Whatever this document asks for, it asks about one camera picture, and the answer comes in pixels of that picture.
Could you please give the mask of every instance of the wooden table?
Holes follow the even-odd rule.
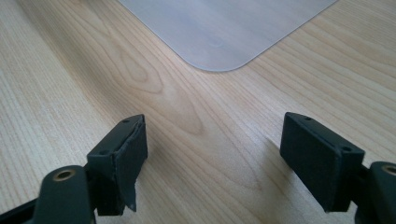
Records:
[[[0,213],[146,115],[137,213],[99,223],[353,223],[279,156],[285,112],[396,161],[396,2],[340,0],[227,73],[181,60],[118,1],[0,2]]]

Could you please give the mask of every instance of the screw hole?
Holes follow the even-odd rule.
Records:
[[[108,150],[102,150],[99,152],[100,155],[107,155],[108,154]]]
[[[54,181],[64,181],[64,180],[69,179],[70,177],[72,177],[75,173],[76,173],[75,170],[63,170],[63,171],[57,173],[53,177],[53,180]]]
[[[342,149],[343,149],[345,152],[351,152],[351,151],[352,151],[352,148],[350,148],[350,147],[342,147]]]
[[[382,169],[390,175],[396,175],[396,166],[384,165]]]

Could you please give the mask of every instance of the translucent plastic mat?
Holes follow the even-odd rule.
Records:
[[[191,65],[238,68],[336,0],[120,0]]]

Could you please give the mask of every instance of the desk mat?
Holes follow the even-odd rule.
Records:
[[[184,61],[243,66],[336,0],[120,0]]]

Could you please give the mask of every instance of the table surface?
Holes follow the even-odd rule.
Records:
[[[340,0],[246,66],[198,70],[118,1],[0,2],[0,213],[145,114],[137,213],[100,223],[353,223],[279,156],[285,112],[396,161],[396,1]]]

